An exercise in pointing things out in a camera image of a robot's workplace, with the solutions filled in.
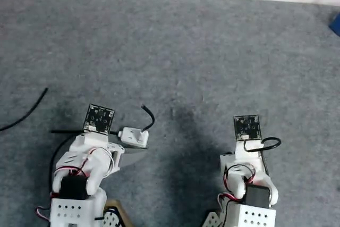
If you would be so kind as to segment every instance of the red wire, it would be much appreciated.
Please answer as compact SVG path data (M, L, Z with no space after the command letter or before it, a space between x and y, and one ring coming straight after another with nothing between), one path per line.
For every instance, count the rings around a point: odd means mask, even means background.
M75 166L62 166L62 167L57 168L55 171L59 171L59 170L63 170L63 169L66 169L66 170L70 170L70 169L71 170L77 170L77 171L79 171L79 173L81 172L84 176L86 176L85 172L81 168L75 167Z

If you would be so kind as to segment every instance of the black wire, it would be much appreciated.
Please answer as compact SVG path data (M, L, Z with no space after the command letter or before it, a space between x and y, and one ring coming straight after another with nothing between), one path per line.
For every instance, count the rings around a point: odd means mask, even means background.
M40 104L40 102L42 101L44 95L46 94L48 88L45 88L44 91L42 92L42 94L40 95L40 97L38 98L38 100L35 102L35 104L33 105L33 107L20 119L18 119L17 121L5 126L5 127L2 127L0 128L0 131L4 131L4 130L7 130L17 124L19 124L20 122L22 122L23 120L25 120L36 108L37 106Z
M59 150L72 138L74 138L76 135L72 134L71 136L68 136L64 141L62 141L59 146L57 147L57 149L54 151L52 158L49 162L49 170L48 170L48 189L50 192L52 192L52 179L53 179L53 167L54 167L54 160L55 157L57 156Z
M141 132L144 132L144 131L150 129L150 128L155 124L155 116L154 116L154 114L151 112L151 110L148 109L146 106L142 105L142 109L143 109L145 112L147 112L147 113L150 115L151 119L152 119L152 122L151 122L148 126L146 126L144 129L141 130Z
M246 167L246 168L250 171L251 175L252 175L252 176L254 175L254 172L252 172L252 170L251 170L248 166L246 166L246 165L244 165L244 164L235 164L235 165L230 166L229 168L225 168L225 169L224 169L224 174L226 175L227 178L228 178L229 170L232 169L233 167L236 167L236 166L243 166L243 167Z
M224 216L223 223L222 223L222 225L219 225L219 226L221 226L221 227L224 227L225 222L227 221L227 210L228 210L228 205L229 205L230 202L235 202L235 201L229 200L229 201L227 202L227 205L225 206L225 216Z
M52 134L82 133L83 130L51 130ZM110 134L118 136L118 131L110 131Z
M253 172L247 165L244 165L244 164L235 164L235 165L230 166L229 168L227 168L227 169L224 171L224 174L227 176L227 178L228 178L228 172L229 172L229 170L232 169L233 167L237 167L237 166L246 167L246 168L250 171L251 175L254 175L254 172Z
M245 140L243 142L243 148L246 152L248 153L254 153L254 152L260 152L261 154L261 158L262 158L262 162L263 162L263 166L265 168L265 172L268 176L269 175L269 171L268 171L268 166L267 166L267 163L266 163L266 160L265 160L265 157L263 156L264 155L264 151L266 150L271 150L271 149L274 149L276 147L279 147L282 143L281 139L277 138L277 137L268 137L268 138L263 138L263 140L261 141L262 144L264 144L265 142L267 141L270 141L270 140L276 140L277 142L271 146L266 146L266 147L263 147L263 148L256 148L256 149L251 149L251 150L247 150L246 147L245 147L245 143L247 142L247 140Z
M266 163L265 157L263 156L264 155L264 151L261 151L260 154L261 154L263 166L265 167L265 173L270 177L269 171L268 171L268 167L267 167L267 163Z
M281 145L281 139L279 139L277 137L263 138L261 143L264 144L265 142L270 141L270 140L276 140L277 142L275 144L271 145L271 146L265 146L265 147L262 147L262 148L255 148L255 149L250 149L250 150L246 149L246 147L245 147L245 143L247 143L248 140L244 140L243 148L248 153L254 153L254 152L271 150L271 149L274 149L274 148L279 147Z

